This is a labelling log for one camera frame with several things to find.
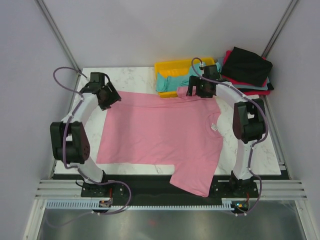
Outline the pink t shirt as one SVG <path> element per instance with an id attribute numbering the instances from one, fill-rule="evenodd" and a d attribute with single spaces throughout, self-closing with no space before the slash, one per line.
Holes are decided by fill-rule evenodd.
<path id="1" fill-rule="evenodd" d="M 220 107 L 213 98 L 161 98 L 122 91 L 106 113 L 97 153 L 98 164 L 172 165 L 170 183 L 207 197 L 223 147 L 212 126 Z"/>

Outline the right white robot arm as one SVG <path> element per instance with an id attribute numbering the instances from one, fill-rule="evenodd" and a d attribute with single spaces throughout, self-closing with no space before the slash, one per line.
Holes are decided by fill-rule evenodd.
<path id="1" fill-rule="evenodd" d="M 196 67 L 192 65 L 195 76 L 190 76 L 186 95 L 200 98 L 223 99 L 233 109 L 232 130 L 237 138 L 237 155 L 231 177 L 236 179 L 229 184 L 229 191 L 235 197 L 247 191 L 244 182 L 255 176 L 251 163 L 255 145 L 268 136 L 268 121 L 264 103 L 252 99 L 237 89 L 231 82 L 218 79 L 218 68 L 214 65 Z"/>

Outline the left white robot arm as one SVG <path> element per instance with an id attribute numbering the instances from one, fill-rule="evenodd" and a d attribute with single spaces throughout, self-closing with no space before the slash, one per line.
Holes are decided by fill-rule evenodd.
<path id="1" fill-rule="evenodd" d="M 103 72 L 91 72 L 88 82 L 79 91 L 63 88 L 78 95 L 79 99 L 61 121 L 50 125 L 53 157 L 61 161 L 65 169 L 76 170 L 85 182 L 93 184 L 95 194 L 104 197 L 109 193 L 110 185 L 103 180 L 104 171 L 92 160 L 85 125 L 96 108 L 106 111 L 122 98 L 110 77 Z"/>

